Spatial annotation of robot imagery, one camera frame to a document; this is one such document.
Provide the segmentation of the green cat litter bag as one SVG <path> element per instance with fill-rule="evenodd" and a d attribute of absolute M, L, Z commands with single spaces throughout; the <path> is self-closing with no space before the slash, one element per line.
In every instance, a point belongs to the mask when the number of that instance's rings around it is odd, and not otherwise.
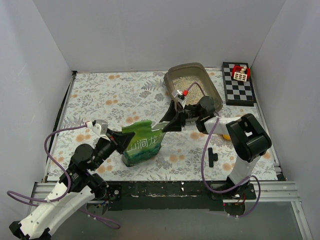
<path fill-rule="evenodd" d="M 168 122 L 152 125 L 151 120 L 137 121 L 122 127 L 122 133 L 135 133 L 128 147 L 123 153 L 122 161 L 127 167 L 133 167 L 156 156 L 165 136 L 163 129 Z"/>

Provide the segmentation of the yellow plastic scoop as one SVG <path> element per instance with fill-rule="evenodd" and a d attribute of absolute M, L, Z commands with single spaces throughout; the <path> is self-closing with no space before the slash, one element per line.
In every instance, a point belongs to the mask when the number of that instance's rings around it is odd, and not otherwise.
<path fill-rule="evenodd" d="M 226 139 L 228 141 L 231 140 L 231 137 L 229 135 L 227 135 L 227 134 L 223 134 L 222 136 L 223 136 L 224 139 Z"/>

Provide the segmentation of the black bag clip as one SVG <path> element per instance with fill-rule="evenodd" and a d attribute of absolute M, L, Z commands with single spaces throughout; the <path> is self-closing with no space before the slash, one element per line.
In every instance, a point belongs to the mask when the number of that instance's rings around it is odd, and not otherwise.
<path fill-rule="evenodd" d="M 215 162 L 218 161 L 218 154 L 217 154 L 217 153 L 214 153 L 212 147 L 209 147 L 209 148 L 207 149 L 207 151 L 208 151 L 208 164 L 209 164 L 209 167 L 210 167 L 210 168 L 213 168 Z"/>

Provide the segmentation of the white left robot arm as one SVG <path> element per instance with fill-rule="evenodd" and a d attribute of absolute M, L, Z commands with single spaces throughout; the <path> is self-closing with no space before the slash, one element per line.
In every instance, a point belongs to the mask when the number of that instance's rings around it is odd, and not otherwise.
<path fill-rule="evenodd" d="M 33 212 L 9 229 L 20 240 L 49 240 L 59 226 L 87 202 L 104 199 L 107 183 L 94 171 L 113 152 L 122 154 L 135 136 L 107 129 L 92 147 L 87 143 L 76 147 L 54 188 L 40 199 Z"/>

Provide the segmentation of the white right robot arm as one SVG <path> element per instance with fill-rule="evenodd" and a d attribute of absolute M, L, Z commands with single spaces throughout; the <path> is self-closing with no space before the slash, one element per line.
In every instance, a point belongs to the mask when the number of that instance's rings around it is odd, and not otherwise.
<path fill-rule="evenodd" d="M 210 96 L 203 96 L 197 104 L 187 106 L 171 100 L 168 110 L 160 120 L 166 124 L 162 131 L 180 132 L 186 119 L 192 117 L 200 133 L 209 137 L 213 134 L 228 135 L 237 154 L 231 173 L 219 188 L 211 188 L 205 180 L 203 183 L 213 194 L 227 194 L 230 198 L 237 199 L 245 192 L 244 187 L 250 183 L 254 167 L 271 148 L 272 141 L 253 114 L 223 118 L 218 115 L 214 103 L 215 100 Z"/>

